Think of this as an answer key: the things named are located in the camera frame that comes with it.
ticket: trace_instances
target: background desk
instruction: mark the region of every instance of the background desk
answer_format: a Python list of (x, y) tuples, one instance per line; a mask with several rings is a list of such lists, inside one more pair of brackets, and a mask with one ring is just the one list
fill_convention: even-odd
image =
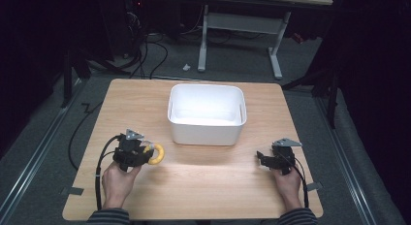
[[(298, 141), (281, 87), (272, 83), (207, 82), (239, 87), (245, 97), (247, 122), (233, 146), (177, 145), (172, 141), (167, 108), (173, 80), (114, 80), (100, 111), (79, 166), (74, 187), (63, 211), (67, 220), (86, 220), (96, 209), (94, 174), (103, 146), (127, 128), (162, 144), (165, 159), (158, 166), (144, 165), (124, 208), (132, 219), (274, 218), (283, 212), (274, 179), (256, 158), (270, 155), (273, 141)], [(113, 142), (108, 148), (116, 146)], [(295, 147), (307, 183), (312, 182), (304, 154)], [(111, 162), (105, 158), (102, 169)], [(323, 214), (317, 192), (309, 192), (310, 207)]]

